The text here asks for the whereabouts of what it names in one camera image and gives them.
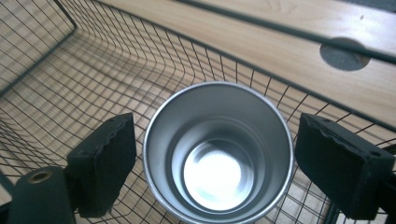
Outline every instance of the wooden board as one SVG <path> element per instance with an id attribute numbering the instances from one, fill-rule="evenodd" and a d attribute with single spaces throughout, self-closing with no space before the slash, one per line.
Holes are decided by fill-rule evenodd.
<path id="1" fill-rule="evenodd" d="M 396 125 L 396 117 L 393 116 L 396 112 L 393 100 L 396 96 L 396 89 L 393 88 L 396 84 L 394 65 L 371 60 L 359 71 L 346 72 L 325 63 L 319 55 L 318 44 L 224 18 L 178 2 L 102 2 L 191 36 L 311 91 L 319 92 L 341 104 Z M 376 49 L 395 49 L 396 45 L 391 40 L 396 34 L 394 29 L 389 27 L 395 24 L 396 16 L 389 13 L 330 1 L 320 1 L 316 4 L 303 4 L 302 1 L 291 0 L 270 2 L 277 7 L 267 9 L 272 13 L 265 13 L 266 19 L 281 21 L 322 35 L 350 36 Z M 238 1 L 227 1 L 227 6 L 249 13 L 256 6 L 253 4 L 254 1 L 250 1 L 244 7 L 237 3 Z M 291 6 L 292 13 L 288 14 L 290 9 L 282 6 Z M 260 13 L 260 8 L 264 7 L 258 7 L 251 13 Z M 295 20 L 293 15 L 300 15 L 300 19 Z"/>

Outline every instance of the metal wire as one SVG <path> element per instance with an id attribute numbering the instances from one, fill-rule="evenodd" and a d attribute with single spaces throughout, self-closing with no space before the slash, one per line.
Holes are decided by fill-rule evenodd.
<path id="1" fill-rule="evenodd" d="M 1 6 L 9 29 L 1 35 L 0 71 L 9 76 L 0 79 L 0 164 L 11 181 L 39 167 L 66 166 L 67 153 L 103 120 L 134 113 L 134 169 L 111 212 L 78 218 L 79 223 L 179 223 L 150 192 L 141 150 L 155 111 L 194 83 L 226 80 L 261 92 L 277 105 L 294 139 L 305 112 L 334 120 L 380 147 L 396 143 L 395 132 L 350 108 L 119 9 L 82 0 L 62 1 L 64 9 L 39 1 Z M 35 24 L 27 28 L 31 20 Z M 288 194 L 257 223 L 322 223 L 330 203 L 296 164 Z M 338 221 L 349 223 L 342 215 Z"/>

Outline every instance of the wire basket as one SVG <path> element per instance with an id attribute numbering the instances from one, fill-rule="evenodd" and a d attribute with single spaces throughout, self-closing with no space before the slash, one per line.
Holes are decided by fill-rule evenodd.
<path id="1" fill-rule="evenodd" d="M 195 83 L 226 80 L 261 92 L 294 139 L 305 112 L 335 120 L 379 147 L 396 143 L 396 132 L 346 106 L 102 3 L 10 0 L 0 3 L 0 13 L 0 163 L 12 182 L 40 167 L 65 167 L 67 153 L 104 120 L 134 113 L 138 157 L 120 197 L 104 217 L 77 216 L 78 223 L 179 223 L 149 190 L 142 142 L 159 106 Z M 10 200 L 4 190 L 1 195 L 3 203 Z M 296 164 L 287 195 L 257 223 L 354 222 L 338 213 Z"/>

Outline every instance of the black foam pad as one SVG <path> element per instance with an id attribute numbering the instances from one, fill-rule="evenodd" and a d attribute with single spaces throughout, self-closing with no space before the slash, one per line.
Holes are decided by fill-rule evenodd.
<path id="1" fill-rule="evenodd" d="M 41 168 L 18 180 L 8 224 L 25 223 L 75 223 L 62 168 Z"/>
<path id="2" fill-rule="evenodd" d="M 353 219 L 374 219 L 377 192 L 395 158 L 328 119 L 302 114 L 295 157 L 302 171 Z"/>
<path id="3" fill-rule="evenodd" d="M 82 217 L 101 217 L 111 208 L 135 157 L 132 114 L 108 119 L 67 155 L 64 172 Z"/>

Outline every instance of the light wood panel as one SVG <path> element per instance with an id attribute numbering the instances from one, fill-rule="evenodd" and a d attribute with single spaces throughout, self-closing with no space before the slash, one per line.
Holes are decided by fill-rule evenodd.
<path id="1" fill-rule="evenodd" d="M 396 104 L 393 100 L 396 96 L 396 89 L 393 88 L 396 83 L 396 68 L 393 65 L 371 60 L 359 71 L 345 72 L 327 65 L 321 59 L 318 44 L 224 18 L 174 1 L 102 0 L 102 2 L 191 36 L 311 91 L 319 92 L 376 119 L 396 125 L 396 117 L 393 116 L 396 112 Z M 227 1 L 230 7 L 244 8 L 236 3 L 237 1 Z M 289 0 L 273 1 L 273 3 L 280 9 L 272 10 L 272 13 L 265 16 L 274 21 L 282 18 L 282 13 L 279 14 L 277 11 L 287 12 L 282 6 L 297 6 L 290 15 L 305 15 L 308 19 L 302 17 L 300 21 L 293 21 L 294 18 L 289 16 L 281 21 L 300 28 L 305 27 L 305 30 L 319 31 L 321 34 L 342 35 L 340 31 L 345 31 L 343 36 L 347 34 L 363 36 L 363 39 L 355 39 L 367 45 L 368 40 L 372 40 L 370 43 L 375 43 L 375 40 L 383 41 L 380 36 L 384 35 L 389 41 L 384 40 L 383 44 L 377 43 L 373 47 L 392 51 L 395 46 L 389 44 L 395 36 L 395 31 L 390 28 L 395 16 L 388 13 L 339 2 L 321 1 L 317 5 L 298 5 Z M 325 4 L 326 7 L 321 7 L 320 3 Z M 329 15 L 321 13 L 325 10 L 330 10 L 331 13 L 329 12 Z M 356 17 L 362 12 L 364 12 L 362 14 L 364 22 L 357 23 Z"/>

